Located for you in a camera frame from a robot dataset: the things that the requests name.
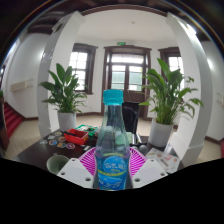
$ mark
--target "staircase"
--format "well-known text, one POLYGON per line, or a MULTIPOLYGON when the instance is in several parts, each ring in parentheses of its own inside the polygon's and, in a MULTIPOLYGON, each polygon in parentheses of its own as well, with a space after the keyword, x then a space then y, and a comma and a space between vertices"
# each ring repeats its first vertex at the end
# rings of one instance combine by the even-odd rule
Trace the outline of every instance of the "staircase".
POLYGON ((21 115, 19 115, 7 103, 4 103, 4 116, 5 116, 5 124, 6 124, 6 128, 7 128, 7 135, 10 138, 12 133, 22 122, 23 117, 21 115))

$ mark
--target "plastic water bottle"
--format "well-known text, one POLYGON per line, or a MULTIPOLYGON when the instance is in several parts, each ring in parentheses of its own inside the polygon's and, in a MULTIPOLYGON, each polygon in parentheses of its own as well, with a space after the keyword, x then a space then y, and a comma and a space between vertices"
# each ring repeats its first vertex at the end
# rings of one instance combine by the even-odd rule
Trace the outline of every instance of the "plastic water bottle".
POLYGON ((105 90, 103 102, 104 117, 95 150, 99 189, 124 190, 130 147, 122 116, 123 91, 105 90))

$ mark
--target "table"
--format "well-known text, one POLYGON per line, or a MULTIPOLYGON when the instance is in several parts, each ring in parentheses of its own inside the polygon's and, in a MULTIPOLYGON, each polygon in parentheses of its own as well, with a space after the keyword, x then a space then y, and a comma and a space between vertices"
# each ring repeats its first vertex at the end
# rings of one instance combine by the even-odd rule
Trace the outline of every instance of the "table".
MULTIPOLYGON (((60 130, 56 130, 55 132, 51 133, 50 135, 54 135, 56 132, 59 132, 60 130)), ((50 141, 50 139, 48 139, 48 136, 46 136, 45 138, 43 138, 44 140, 47 140, 48 142, 50 141)), ((147 142, 148 141, 148 136, 141 136, 141 140, 142 142, 147 142)), ((86 145, 92 145, 94 147, 94 142, 93 141, 88 141, 86 143, 86 145)), ((158 150, 164 151, 165 147, 155 147, 149 143, 147 143, 147 148, 148 151, 150 151, 151 148, 156 148, 158 150)), ((23 152, 21 152, 20 154, 18 154, 13 161, 16 162, 21 162, 21 163, 25 163, 25 164, 29 164, 29 165, 33 165, 36 166, 38 168, 41 168, 43 170, 48 171, 46 163, 47 160, 53 156, 55 153, 57 153, 58 155, 64 155, 66 157, 70 158, 79 158, 82 154, 84 154, 86 151, 84 150, 84 147, 80 146, 80 145, 75 145, 74 149, 68 149, 68 148, 59 148, 57 147, 57 145, 49 145, 49 144, 40 144, 40 141, 34 143, 33 145, 31 145, 30 147, 28 147, 27 149, 25 149, 23 152)), ((177 156, 177 154, 175 153, 174 150, 171 150, 170 152, 164 151, 166 153, 169 153, 171 155, 177 156)), ((178 170, 184 168, 183 164, 180 162, 178 170)), ((131 189, 131 181, 128 175, 127 178, 127 184, 126 184, 126 189, 131 189)), ((97 175, 96 175, 96 180, 94 182, 94 188, 97 189, 97 175)))

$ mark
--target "cup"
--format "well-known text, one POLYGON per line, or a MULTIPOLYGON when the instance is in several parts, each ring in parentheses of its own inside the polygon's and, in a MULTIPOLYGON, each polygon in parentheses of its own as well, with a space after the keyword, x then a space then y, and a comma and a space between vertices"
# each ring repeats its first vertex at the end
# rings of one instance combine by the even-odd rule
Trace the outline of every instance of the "cup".
POLYGON ((69 158, 66 156, 54 155, 47 160, 47 169, 50 173, 57 175, 68 161, 69 158))

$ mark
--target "exit sign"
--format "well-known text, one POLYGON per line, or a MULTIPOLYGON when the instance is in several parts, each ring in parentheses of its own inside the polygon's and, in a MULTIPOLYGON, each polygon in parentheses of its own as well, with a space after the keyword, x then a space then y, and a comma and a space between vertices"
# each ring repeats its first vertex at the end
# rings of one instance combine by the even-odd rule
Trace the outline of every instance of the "exit sign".
POLYGON ((126 42, 117 42, 117 45, 125 45, 126 42))

